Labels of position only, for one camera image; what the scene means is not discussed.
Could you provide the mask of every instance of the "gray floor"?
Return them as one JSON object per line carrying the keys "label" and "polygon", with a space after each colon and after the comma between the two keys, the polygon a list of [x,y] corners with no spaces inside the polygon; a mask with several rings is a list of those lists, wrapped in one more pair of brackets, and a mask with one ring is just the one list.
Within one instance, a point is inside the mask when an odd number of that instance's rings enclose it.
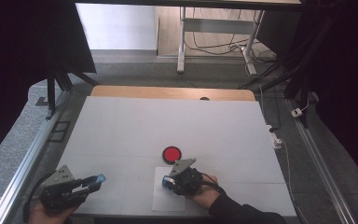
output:
{"label": "gray floor", "polygon": [[[186,71],[178,76],[175,59],[157,58],[148,53],[134,51],[121,51],[119,54],[94,51],[93,56],[98,75],[90,74],[90,76],[106,85],[237,89],[250,79],[244,72],[243,60],[186,59]],[[258,71],[265,68],[265,65],[257,66]],[[60,132],[62,126],[57,125],[50,134],[49,139],[55,141],[46,142],[36,162],[37,165],[21,190],[19,199],[12,206],[6,223],[21,223],[24,198],[40,176],[56,168],[70,132],[75,126],[81,106],[90,94],[89,84],[77,77],[71,77],[71,79],[74,87],[70,92],[70,101],[59,118],[60,122],[69,123],[69,129],[64,134]],[[257,88],[259,83],[270,80],[271,78],[258,80],[251,88]],[[276,131],[276,134],[286,143],[287,151],[283,148],[276,154],[285,179],[288,181],[289,167],[286,158],[287,152],[289,153],[291,186],[296,199],[295,204],[309,223],[341,223],[335,206],[299,135],[295,121],[290,115],[286,100],[282,98],[284,87],[285,84],[276,87],[277,97],[274,97],[274,90],[271,89],[264,92],[262,98],[267,123],[278,127],[278,116],[281,119],[281,128]],[[45,105],[35,105],[40,97],[46,97],[46,95],[45,81],[33,85],[29,92],[27,106],[24,107],[21,116],[0,146],[0,198],[47,115]],[[261,102],[261,95],[258,94],[256,98]],[[315,104],[316,102],[312,100],[308,108],[309,130],[358,223],[358,168],[334,135],[321,123],[314,110]],[[93,219],[74,217],[74,222],[92,223]],[[296,217],[288,217],[287,222],[300,223]]]}

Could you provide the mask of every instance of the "human hand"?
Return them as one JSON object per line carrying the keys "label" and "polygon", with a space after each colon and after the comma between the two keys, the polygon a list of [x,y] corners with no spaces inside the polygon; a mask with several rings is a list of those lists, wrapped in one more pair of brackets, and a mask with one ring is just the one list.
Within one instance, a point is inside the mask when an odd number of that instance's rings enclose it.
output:
{"label": "human hand", "polygon": [[[215,175],[202,175],[204,181],[215,182],[217,184],[217,177]],[[185,196],[187,199],[192,200],[201,208],[209,210],[214,201],[219,197],[220,193],[211,186],[201,185],[200,189],[193,196]]]}
{"label": "human hand", "polygon": [[72,213],[79,207],[74,206],[61,211],[60,213],[51,214],[46,210],[41,202],[38,202],[33,208],[30,209],[29,224],[62,224],[71,216]]}

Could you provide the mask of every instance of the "white paper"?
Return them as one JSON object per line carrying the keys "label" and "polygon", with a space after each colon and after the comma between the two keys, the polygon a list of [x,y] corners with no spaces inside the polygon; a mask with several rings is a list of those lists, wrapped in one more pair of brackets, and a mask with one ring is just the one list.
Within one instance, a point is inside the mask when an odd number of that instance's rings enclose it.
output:
{"label": "white paper", "polygon": [[171,190],[162,187],[162,178],[168,175],[172,167],[156,167],[155,186],[153,192],[153,211],[158,212],[184,212],[186,199]]}

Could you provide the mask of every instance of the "sleeve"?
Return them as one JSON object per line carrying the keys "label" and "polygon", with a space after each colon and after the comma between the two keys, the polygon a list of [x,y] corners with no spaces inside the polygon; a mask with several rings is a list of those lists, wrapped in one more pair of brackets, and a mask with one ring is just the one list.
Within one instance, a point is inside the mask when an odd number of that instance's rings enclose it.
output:
{"label": "sleeve", "polygon": [[220,194],[214,201],[209,214],[224,223],[230,224],[285,224],[286,221],[279,214],[261,212],[249,204],[240,205],[226,194]]}

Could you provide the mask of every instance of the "aluminum rail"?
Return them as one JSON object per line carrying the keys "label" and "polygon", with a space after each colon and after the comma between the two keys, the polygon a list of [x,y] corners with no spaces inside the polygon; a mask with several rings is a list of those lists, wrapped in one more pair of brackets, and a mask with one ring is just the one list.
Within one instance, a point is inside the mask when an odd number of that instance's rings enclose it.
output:
{"label": "aluminum rail", "polygon": [[10,183],[5,190],[1,200],[0,200],[0,223],[4,223],[10,210],[11,206],[17,199],[17,196],[20,193],[21,187],[24,184],[25,180],[28,177],[31,169],[34,166],[34,163],[39,156],[42,148],[48,139],[55,122],[59,118],[61,112],[67,105],[67,102],[70,98],[70,93],[63,91],[57,102],[57,109],[51,119],[46,119],[40,127],[39,132],[37,133],[33,143],[25,154],[24,159],[22,160],[16,174],[13,175]]}
{"label": "aluminum rail", "polygon": [[335,0],[328,4],[308,6],[299,3],[252,2],[236,0],[73,0],[75,3],[161,6],[161,7],[214,7],[275,11],[317,11],[337,7],[344,0]]}
{"label": "aluminum rail", "polygon": [[[292,105],[288,100],[286,100],[287,107],[290,111],[294,110]],[[319,173],[319,176],[324,183],[324,187],[327,193],[330,195],[333,205],[337,210],[337,214],[341,219],[343,224],[355,224],[356,221],[354,220],[353,214],[351,213],[350,208],[348,207],[347,202],[345,201],[344,197],[342,196],[341,190],[339,189],[336,181],[334,180],[333,176],[331,175],[324,158],[319,151],[319,148],[316,146],[315,142],[313,141],[312,135],[310,131],[302,125],[299,119],[295,119],[296,126],[300,135],[307,147],[307,150],[310,154],[310,157],[315,164],[316,170]]]}

